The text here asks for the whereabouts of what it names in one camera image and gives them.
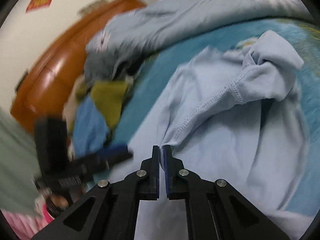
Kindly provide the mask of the left hand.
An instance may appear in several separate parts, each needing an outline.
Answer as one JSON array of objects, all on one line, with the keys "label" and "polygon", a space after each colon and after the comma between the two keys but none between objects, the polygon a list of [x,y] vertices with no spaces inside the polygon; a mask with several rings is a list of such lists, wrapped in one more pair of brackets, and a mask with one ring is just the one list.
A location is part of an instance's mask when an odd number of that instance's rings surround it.
[{"label": "left hand", "polygon": [[67,207],[69,207],[69,203],[67,199],[61,195],[52,194],[50,196],[50,200],[56,207],[59,207],[62,209],[66,209]]}]

